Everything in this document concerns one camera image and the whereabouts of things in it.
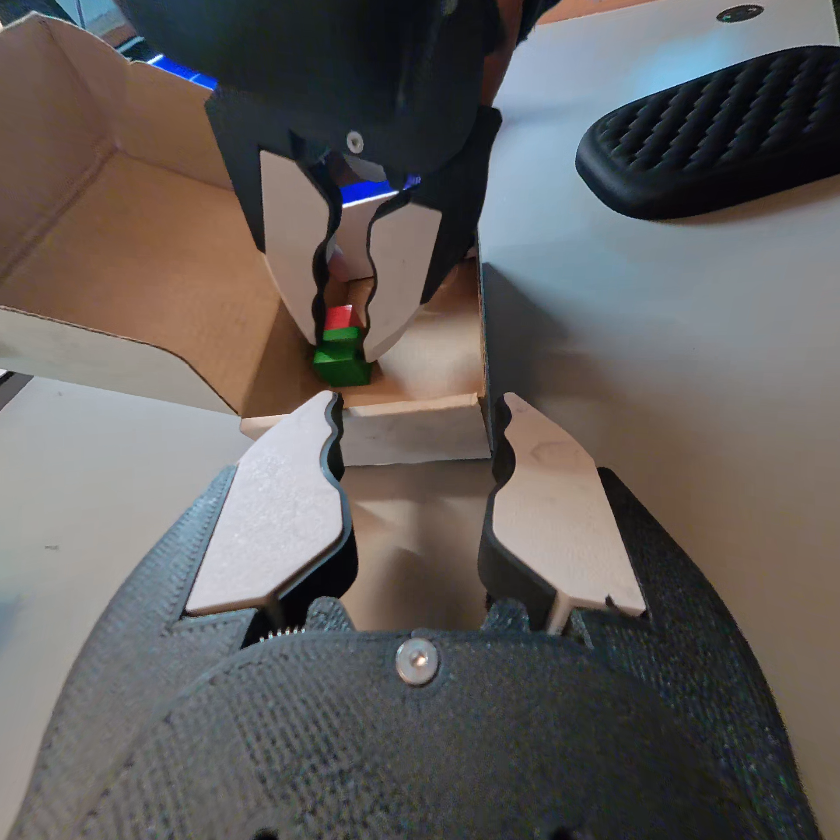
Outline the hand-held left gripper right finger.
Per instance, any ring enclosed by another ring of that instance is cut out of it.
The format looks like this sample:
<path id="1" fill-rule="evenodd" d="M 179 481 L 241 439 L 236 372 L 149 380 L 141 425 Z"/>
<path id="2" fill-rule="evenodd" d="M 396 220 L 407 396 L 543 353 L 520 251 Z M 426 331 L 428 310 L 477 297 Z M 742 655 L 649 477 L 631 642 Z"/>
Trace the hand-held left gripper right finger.
<path id="1" fill-rule="evenodd" d="M 561 634 L 574 609 L 643 615 L 647 606 L 594 459 L 560 425 L 508 392 L 478 573 L 494 602 L 524 606 L 532 630 Z"/>

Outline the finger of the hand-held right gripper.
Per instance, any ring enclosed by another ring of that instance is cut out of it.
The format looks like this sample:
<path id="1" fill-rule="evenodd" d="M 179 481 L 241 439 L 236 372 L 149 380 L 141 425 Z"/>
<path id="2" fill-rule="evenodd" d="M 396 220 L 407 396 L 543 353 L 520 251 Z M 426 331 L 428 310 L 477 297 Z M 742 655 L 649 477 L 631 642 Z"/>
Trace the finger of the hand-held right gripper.
<path id="1" fill-rule="evenodd" d="M 374 287 L 366 304 L 366 361 L 392 348 L 420 309 L 441 219 L 440 211 L 404 193 L 375 212 L 367 242 Z"/>
<path id="2" fill-rule="evenodd" d="M 267 265 L 302 335 L 317 344 L 340 195 L 320 171 L 268 150 L 259 153 L 259 177 Z"/>

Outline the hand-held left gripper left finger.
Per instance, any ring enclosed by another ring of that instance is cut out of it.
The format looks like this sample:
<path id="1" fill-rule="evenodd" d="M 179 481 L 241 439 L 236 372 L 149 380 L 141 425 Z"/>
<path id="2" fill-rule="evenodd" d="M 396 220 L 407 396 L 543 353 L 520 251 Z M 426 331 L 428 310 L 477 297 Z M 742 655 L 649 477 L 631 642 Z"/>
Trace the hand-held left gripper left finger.
<path id="1" fill-rule="evenodd" d="M 255 608 L 274 629 L 340 598 L 359 569 L 341 487 L 343 400 L 322 391 L 262 434 L 236 465 L 185 602 L 188 616 Z"/>

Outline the green cube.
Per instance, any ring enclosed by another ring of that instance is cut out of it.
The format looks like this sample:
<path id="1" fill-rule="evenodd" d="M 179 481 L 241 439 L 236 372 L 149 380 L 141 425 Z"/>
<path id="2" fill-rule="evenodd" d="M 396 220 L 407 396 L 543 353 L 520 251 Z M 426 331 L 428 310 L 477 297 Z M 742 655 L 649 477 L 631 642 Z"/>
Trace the green cube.
<path id="1" fill-rule="evenodd" d="M 312 364 L 332 388 L 364 386 L 371 382 L 371 363 L 364 358 L 363 330 L 351 326 L 324 330 Z"/>

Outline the large blue plastic bin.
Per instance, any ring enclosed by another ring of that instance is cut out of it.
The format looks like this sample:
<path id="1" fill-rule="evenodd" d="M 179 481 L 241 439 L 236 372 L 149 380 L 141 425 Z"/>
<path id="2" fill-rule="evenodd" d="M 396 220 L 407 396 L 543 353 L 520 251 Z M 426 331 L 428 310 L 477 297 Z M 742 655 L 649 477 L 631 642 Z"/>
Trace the large blue plastic bin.
<path id="1" fill-rule="evenodd" d="M 205 89 L 205 91 L 213 91 L 217 86 L 217 81 L 214 78 L 179 65 L 159 52 L 151 53 L 145 63 L 151 67 L 157 67 L 160 70 L 168 72 L 175 77 L 189 81 L 194 86 Z M 370 179 L 365 180 L 352 174 L 349 169 L 346 171 L 336 170 L 333 174 L 333 180 L 339 184 L 345 206 L 374 198 L 389 198 L 398 193 L 387 180 L 380 182 L 375 182 Z"/>

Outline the white cardboard mailer box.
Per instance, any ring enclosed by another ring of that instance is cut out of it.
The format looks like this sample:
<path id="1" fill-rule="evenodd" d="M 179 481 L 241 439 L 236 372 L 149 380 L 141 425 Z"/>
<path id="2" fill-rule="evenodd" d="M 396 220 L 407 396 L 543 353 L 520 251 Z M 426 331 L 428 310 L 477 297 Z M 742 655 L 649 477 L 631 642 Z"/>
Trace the white cardboard mailer box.
<path id="1" fill-rule="evenodd" d="M 2 27 L 2 366 L 240 418 L 257 440 L 328 387 L 270 269 L 303 226 L 269 163 L 268 210 L 288 227 L 258 251 L 205 113 L 210 92 L 133 62 L 65 21 L 29 14 Z M 338 245 L 369 345 L 408 313 L 387 314 L 368 226 L 396 193 L 344 205 Z M 488 459 L 480 266 L 466 259 L 343 394 L 348 466 Z"/>

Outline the grey desk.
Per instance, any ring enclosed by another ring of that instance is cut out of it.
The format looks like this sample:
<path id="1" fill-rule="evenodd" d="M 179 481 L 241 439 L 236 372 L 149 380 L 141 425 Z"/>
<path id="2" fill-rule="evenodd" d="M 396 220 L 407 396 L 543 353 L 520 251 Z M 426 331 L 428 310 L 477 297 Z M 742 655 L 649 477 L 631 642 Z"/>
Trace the grey desk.
<path id="1" fill-rule="evenodd" d="M 647 224 L 574 170 L 624 103 L 837 40 L 831 2 L 717 20 L 738 4 L 650 2 L 518 49 L 481 220 L 490 385 L 614 470 L 714 584 L 838 838 L 838 180 Z M 56 381 L 2 410 L 2 838 L 94 623 L 248 446 L 232 416 Z"/>

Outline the person's right hand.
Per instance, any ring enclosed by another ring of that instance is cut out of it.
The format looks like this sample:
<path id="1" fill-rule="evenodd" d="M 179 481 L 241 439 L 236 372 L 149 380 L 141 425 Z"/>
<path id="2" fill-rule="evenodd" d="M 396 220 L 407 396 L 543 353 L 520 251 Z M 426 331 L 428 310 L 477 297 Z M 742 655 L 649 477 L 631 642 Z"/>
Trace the person's right hand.
<path id="1" fill-rule="evenodd" d="M 518 42 L 523 1 L 497 1 L 500 36 L 497 47 L 485 57 L 479 103 L 492 107 Z"/>

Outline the black textured pad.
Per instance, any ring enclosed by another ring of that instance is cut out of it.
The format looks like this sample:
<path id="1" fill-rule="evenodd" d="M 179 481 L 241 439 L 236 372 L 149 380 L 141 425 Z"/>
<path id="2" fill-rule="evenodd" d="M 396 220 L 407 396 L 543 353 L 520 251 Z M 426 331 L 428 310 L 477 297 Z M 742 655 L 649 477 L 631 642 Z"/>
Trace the black textured pad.
<path id="1" fill-rule="evenodd" d="M 584 133 L 575 169 L 613 211 L 693 217 L 839 172 L 839 48 L 783 49 L 632 101 Z"/>

